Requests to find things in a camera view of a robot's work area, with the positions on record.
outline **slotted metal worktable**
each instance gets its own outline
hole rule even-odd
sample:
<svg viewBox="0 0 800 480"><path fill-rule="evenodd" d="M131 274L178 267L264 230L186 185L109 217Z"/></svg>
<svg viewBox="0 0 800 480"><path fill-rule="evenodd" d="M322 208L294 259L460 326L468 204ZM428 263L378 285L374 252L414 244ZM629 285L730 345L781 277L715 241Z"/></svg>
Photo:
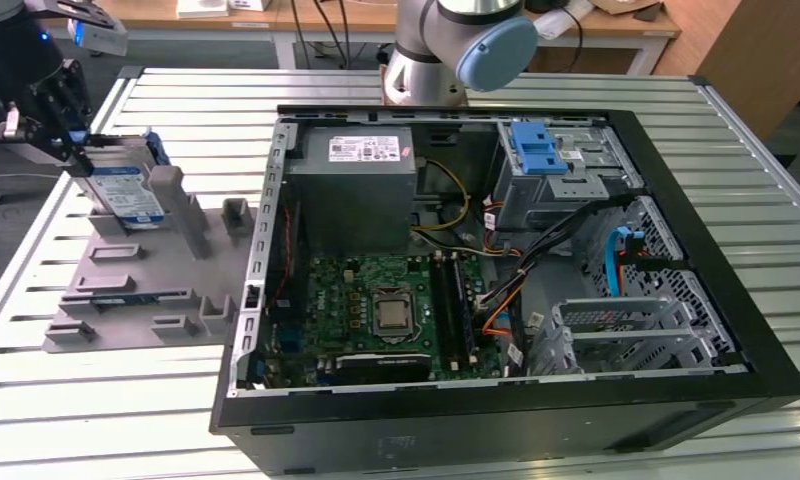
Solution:
<svg viewBox="0 0 800 480"><path fill-rule="evenodd" d="M117 80L95 127L125 133L154 126L206 207L231 195L258 204L279 104L380 102L376 72L147 69L136 77ZM800 189L713 89L683 78L527 75L498 92L472 93L471 103L637 112L800 369ZM79 193L63 176L0 281L0 478L260 478L228 439L208 433L220 346L40 350L92 232ZM391 478L601 473L630 480L800 478L800 401L666 452Z"/></svg>

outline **motherboard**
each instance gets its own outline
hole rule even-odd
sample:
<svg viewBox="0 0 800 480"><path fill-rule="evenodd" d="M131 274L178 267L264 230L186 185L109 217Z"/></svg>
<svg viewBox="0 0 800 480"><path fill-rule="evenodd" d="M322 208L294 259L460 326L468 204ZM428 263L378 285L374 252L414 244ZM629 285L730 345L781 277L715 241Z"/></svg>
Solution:
<svg viewBox="0 0 800 480"><path fill-rule="evenodd" d="M314 257L306 321L278 331L286 383L499 376L496 345L475 343L471 304L483 290L474 256Z"/></svg>

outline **blue drive bay latch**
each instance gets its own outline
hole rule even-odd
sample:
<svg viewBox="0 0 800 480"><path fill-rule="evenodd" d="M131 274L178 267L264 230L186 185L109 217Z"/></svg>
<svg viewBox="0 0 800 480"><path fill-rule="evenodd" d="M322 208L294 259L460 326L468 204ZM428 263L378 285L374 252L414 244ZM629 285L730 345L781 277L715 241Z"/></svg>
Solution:
<svg viewBox="0 0 800 480"><path fill-rule="evenodd" d="M524 174L567 173L570 167L558 156L558 140L548 133L546 125L539 122L516 122L511 129Z"/></svg>

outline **floor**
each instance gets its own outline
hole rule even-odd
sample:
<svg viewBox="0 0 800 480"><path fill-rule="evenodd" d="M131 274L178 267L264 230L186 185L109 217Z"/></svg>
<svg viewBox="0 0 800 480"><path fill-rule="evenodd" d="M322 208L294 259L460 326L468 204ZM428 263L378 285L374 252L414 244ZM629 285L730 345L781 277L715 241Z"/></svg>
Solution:
<svg viewBox="0 0 800 480"><path fill-rule="evenodd" d="M69 43L60 45L65 57L79 58L84 64L92 102L101 104L116 75L124 65L146 65L182 68L276 68L275 50L266 42L132 42L131 53L125 58L104 56L89 58ZM375 69L376 45L352 46L354 67ZM312 58L312 68L338 68L336 57ZM777 134L767 142L778 154L798 154L791 173L800 182L800 108L789 116ZM35 174L39 176L0 177L0 275L12 259L12 255L35 220L44 200L56 182L59 170L55 167L36 165L8 153L0 147L0 175Z"/></svg>

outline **white box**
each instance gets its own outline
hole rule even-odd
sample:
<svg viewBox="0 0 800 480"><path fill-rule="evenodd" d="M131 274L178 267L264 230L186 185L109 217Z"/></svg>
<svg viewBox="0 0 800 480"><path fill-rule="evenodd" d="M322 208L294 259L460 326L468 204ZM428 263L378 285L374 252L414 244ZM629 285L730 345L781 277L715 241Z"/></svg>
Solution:
<svg viewBox="0 0 800 480"><path fill-rule="evenodd" d="M228 6L235 10L255 10L263 12L267 10L272 0L228 0Z"/></svg>
<svg viewBox="0 0 800 480"><path fill-rule="evenodd" d="M227 17L226 0L178 0L178 18Z"/></svg>

